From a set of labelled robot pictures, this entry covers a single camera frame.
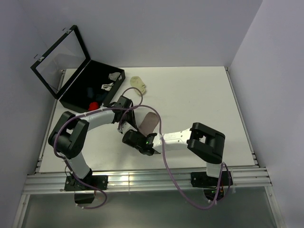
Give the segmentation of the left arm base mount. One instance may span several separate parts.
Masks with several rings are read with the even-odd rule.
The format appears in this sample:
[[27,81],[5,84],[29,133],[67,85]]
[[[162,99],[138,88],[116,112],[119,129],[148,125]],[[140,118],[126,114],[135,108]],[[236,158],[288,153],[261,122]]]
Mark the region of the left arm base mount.
[[[96,209],[102,207],[107,201],[108,176],[107,175],[93,175],[89,183],[81,183],[73,176],[67,176],[64,186],[64,191],[74,192],[74,202],[76,206],[83,209]],[[104,201],[96,206],[89,206],[95,200],[96,193],[100,192],[104,195]]]

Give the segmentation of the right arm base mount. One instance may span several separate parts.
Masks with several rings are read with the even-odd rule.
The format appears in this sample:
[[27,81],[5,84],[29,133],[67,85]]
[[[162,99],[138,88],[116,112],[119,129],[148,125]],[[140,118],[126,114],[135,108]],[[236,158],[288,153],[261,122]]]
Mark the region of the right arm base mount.
[[[191,176],[192,187],[203,188],[205,197],[208,200],[213,201],[217,192],[218,178],[207,176],[207,173],[205,171],[192,172],[190,176]],[[233,185],[233,180],[231,177],[231,172],[223,171],[219,185],[219,193],[217,200],[221,200],[225,196],[224,188],[232,185]]]

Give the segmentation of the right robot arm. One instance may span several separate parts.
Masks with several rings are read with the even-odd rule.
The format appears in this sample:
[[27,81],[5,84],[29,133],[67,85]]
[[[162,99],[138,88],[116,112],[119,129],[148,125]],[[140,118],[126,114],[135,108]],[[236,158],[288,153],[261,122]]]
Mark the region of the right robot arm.
[[122,142],[141,154],[153,156],[165,151],[188,149],[206,162],[206,181],[216,185],[222,179],[220,172],[223,160],[225,135],[204,124],[194,123],[191,128],[174,133],[149,133],[144,135],[129,123],[121,127]]

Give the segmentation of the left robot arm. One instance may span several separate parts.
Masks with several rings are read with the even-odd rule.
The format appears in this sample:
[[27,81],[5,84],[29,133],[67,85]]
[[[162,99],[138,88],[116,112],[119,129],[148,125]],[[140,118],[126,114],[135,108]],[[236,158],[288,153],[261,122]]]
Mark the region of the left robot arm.
[[86,190],[93,183],[92,169],[82,155],[87,132],[114,123],[127,122],[135,127],[133,112],[123,115],[131,107],[133,107],[132,100],[122,95],[117,102],[108,106],[80,114],[66,111],[60,116],[48,138],[48,144],[53,147],[54,154],[66,163],[80,189]]

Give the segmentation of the taupe sock red striped cuff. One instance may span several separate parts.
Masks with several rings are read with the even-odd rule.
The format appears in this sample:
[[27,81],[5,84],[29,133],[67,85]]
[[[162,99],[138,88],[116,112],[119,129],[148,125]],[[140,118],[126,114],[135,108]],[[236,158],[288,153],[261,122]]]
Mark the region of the taupe sock red striped cuff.
[[153,133],[157,125],[159,124],[159,117],[156,113],[149,112],[143,121],[141,122],[138,130],[144,136],[148,136],[149,134]]

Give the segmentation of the beige red reindeer sock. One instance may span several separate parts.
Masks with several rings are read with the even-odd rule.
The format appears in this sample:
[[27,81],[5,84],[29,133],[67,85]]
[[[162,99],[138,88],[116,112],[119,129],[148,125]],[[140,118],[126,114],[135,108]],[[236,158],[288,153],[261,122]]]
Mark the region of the beige red reindeer sock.
[[99,109],[99,107],[100,106],[99,106],[98,102],[91,102],[89,105],[88,111],[97,110],[97,109]]

